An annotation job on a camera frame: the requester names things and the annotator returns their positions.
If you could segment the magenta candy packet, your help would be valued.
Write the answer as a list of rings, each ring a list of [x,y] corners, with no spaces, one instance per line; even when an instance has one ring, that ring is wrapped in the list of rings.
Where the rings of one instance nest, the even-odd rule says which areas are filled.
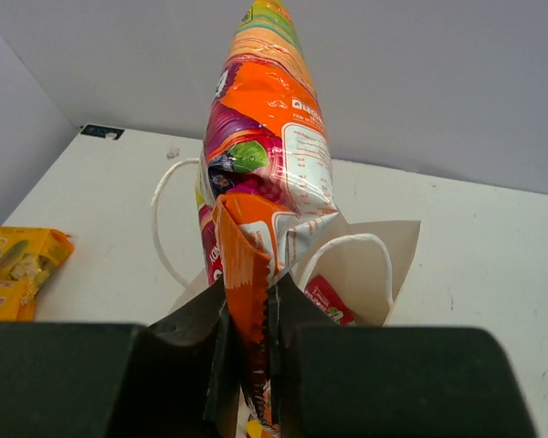
[[[344,326],[355,323],[352,311],[323,276],[312,278],[305,287],[304,294],[336,323]]]

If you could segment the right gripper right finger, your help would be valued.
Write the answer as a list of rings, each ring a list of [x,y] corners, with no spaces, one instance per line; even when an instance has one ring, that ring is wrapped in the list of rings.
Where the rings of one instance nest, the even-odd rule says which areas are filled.
[[[283,277],[268,292],[271,414],[283,437],[533,437],[486,330],[342,326]]]

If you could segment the large yellow snack bag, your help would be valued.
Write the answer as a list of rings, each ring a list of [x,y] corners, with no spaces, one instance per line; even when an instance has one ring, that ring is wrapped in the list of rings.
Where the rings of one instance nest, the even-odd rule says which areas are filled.
[[[73,252],[59,230],[0,226],[0,321],[31,321],[38,292]]]

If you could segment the orange snack packet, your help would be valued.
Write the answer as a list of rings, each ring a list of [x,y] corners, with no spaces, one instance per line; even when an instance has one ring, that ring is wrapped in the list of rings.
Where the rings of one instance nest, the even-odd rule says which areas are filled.
[[[203,144],[195,197],[207,273],[225,284],[246,405],[276,435],[268,291],[338,213],[316,88],[280,1],[257,1],[243,17]]]

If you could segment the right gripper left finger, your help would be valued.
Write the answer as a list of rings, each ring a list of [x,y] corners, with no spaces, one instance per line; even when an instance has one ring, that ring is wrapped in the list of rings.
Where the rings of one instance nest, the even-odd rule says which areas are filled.
[[[149,327],[0,322],[0,437],[232,437],[221,282]]]

